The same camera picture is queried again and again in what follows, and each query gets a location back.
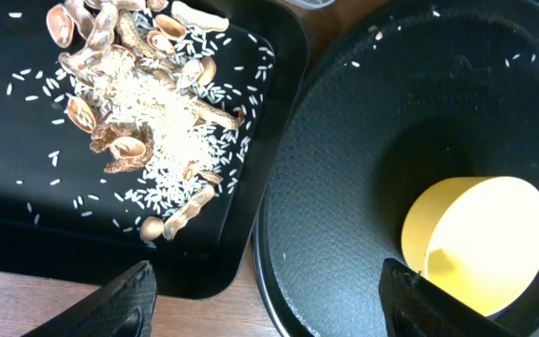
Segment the yellow bowl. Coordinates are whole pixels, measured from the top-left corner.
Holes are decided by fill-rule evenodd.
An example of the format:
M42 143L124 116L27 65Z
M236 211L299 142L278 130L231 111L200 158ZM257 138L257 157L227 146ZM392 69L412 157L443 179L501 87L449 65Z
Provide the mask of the yellow bowl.
M511 176L442 180L407 213L401 250L413 271L494 315L539 272L539 190Z

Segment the food scraps peanut shells rice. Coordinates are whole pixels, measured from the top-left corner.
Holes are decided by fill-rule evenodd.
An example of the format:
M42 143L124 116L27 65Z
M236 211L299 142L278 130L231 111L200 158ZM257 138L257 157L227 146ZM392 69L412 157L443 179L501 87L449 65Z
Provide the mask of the food scraps peanut shells rice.
M48 1L46 27L74 86L67 119L109 154L107 174L138 171L164 209L146 217L145 243L174 240L220 192L230 136L245 109L228 110L206 44L229 19L181 1Z

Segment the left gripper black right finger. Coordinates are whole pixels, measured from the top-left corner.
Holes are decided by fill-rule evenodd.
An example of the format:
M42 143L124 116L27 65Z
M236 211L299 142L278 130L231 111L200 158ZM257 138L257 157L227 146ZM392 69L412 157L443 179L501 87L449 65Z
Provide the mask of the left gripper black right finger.
M517 337L394 258L383 262L379 296L388 337Z

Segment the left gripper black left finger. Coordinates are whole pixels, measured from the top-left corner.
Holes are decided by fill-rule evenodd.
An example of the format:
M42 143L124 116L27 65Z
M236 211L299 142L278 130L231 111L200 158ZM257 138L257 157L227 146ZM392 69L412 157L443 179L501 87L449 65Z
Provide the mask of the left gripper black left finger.
M143 260L27 334L150 337L156 299L153 265Z

